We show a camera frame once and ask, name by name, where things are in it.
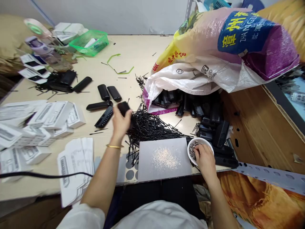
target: dark pants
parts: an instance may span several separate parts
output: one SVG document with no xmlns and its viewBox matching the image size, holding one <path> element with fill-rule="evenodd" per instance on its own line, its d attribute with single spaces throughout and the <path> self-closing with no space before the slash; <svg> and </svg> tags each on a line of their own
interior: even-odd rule
<svg viewBox="0 0 305 229">
<path fill-rule="evenodd" d="M 205 215 L 199 208 L 190 177 L 146 182 L 120 188 L 123 189 L 123 193 L 119 201 L 114 224 L 138 207 L 156 200 L 179 204 L 191 215 L 198 219 L 205 219 Z"/>
</svg>

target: wooden cabinet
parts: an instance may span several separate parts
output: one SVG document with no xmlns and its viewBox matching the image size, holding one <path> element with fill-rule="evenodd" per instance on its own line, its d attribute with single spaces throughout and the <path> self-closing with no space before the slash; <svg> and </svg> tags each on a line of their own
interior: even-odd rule
<svg viewBox="0 0 305 229">
<path fill-rule="evenodd" d="M 305 137 L 265 86 L 227 93 L 224 116 L 233 126 L 231 140 L 238 160 L 305 174 Z"/>
</svg>

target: table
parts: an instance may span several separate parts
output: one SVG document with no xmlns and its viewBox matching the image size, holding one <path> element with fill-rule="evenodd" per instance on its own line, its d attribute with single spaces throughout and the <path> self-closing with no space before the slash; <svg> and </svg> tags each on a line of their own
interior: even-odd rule
<svg viewBox="0 0 305 229">
<path fill-rule="evenodd" d="M 74 133 L 56 140 L 51 146 L 51 155 L 43 160 L 40 164 L 33 165 L 34 172 L 44 174 L 58 174 L 57 167 L 57 155 L 64 150 L 65 145 L 74 138 L 92 137 L 94 139 L 94 157 L 102 157 L 106 149 L 106 144 L 110 141 L 112 136 L 112 123 L 107 124 L 107 130 L 104 130 L 101 134 L 89 135 L 94 133 L 96 128 L 94 124 L 103 114 L 104 110 L 87 111 L 88 104 L 102 102 L 97 86 L 105 84 L 106 86 L 115 86 L 119 91 L 122 101 L 129 100 L 129 106 L 131 109 L 136 110 L 141 103 L 140 98 L 136 98 L 141 95 L 142 91 L 135 80 L 135 74 L 143 76 L 150 71 L 156 62 L 159 55 L 166 49 L 168 44 L 173 39 L 173 36 L 156 36 L 156 35 L 129 35 L 129 36 L 108 36 L 109 45 L 104 48 L 95 57 L 78 58 L 78 63 L 73 65 L 73 70 L 78 74 L 78 81 L 80 82 L 86 76 L 90 76 L 93 82 L 90 83 L 83 91 L 89 93 L 71 93 L 63 95 L 55 95 L 49 102 L 54 101 L 70 101 L 79 105 L 84 113 L 86 124 L 75 129 Z M 120 57 L 114 57 L 111 60 L 111 66 L 116 69 L 117 72 L 126 70 L 127 72 L 134 66 L 134 69 L 130 74 L 117 75 L 113 69 L 109 66 L 102 64 L 107 63 L 107 60 L 111 55 L 120 53 Z M 72 86 L 74 87 L 77 81 L 74 80 Z M 23 79 L 14 90 L 17 92 L 11 92 L 1 105 L 11 102 L 30 101 L 30 100 L 42 100 L 48 99 L 52 96 L 52 92 L 44 93 L 40 96 L 39 91 L 29 87 L 34 86 L 33 82 Z M 175 116 L 174 113 L 163 114 L 160 116 L 165 123 L 169 123 L 175 126 L 180 118 Z M 177 125 L 177 129 L 184 134 L 190 135 L 198 119 L 193 118 L 190 114 L 185 114 L 182 121 Z M 121 156 L 125 157 L 128 152 L 128 145 L 123 141 Z M 218 171 L 229 170 L 230 168 L 224 166 L 216 166 Z M 198 170 L 192 168 L 192 173 L 197 174 Z M 0 184 L 0 201 L 43 196 L 60 193 L 60 184 L 58 179 L 38 179 L 32 177 L 22 177 L 20 180 L 14 183 L 1 183 Z"/>
</svg>

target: green plastic basket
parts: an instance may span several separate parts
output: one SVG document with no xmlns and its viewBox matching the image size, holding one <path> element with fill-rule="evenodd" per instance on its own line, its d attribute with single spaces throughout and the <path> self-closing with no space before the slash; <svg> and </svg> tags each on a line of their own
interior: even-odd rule
<svg viewBox="0 0 305 229">
<path fill-rule="evenodd" d="M 109 44 L 107 35 L 107 33 L 102 31 L 89 30 L 71 41 L 69 45 L 84 55 L 95 56 Z M 92 38 L 96 39 L 96 42 L 94 42 L 88 48 L 84 48 Z"/>
</svg>

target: blue label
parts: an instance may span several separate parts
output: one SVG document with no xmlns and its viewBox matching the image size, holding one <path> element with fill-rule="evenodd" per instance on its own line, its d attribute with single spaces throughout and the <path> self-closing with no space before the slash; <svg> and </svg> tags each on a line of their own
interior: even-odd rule
<svg viewBox="0 0 305 229">
<path fill-rule="evenodd" d="M 233 11 L 220 32 L 218 51 L 239 54 L 247 49 L 248 52 L 259 52 L 274 25 L 257 13 Z"/>
</svg>

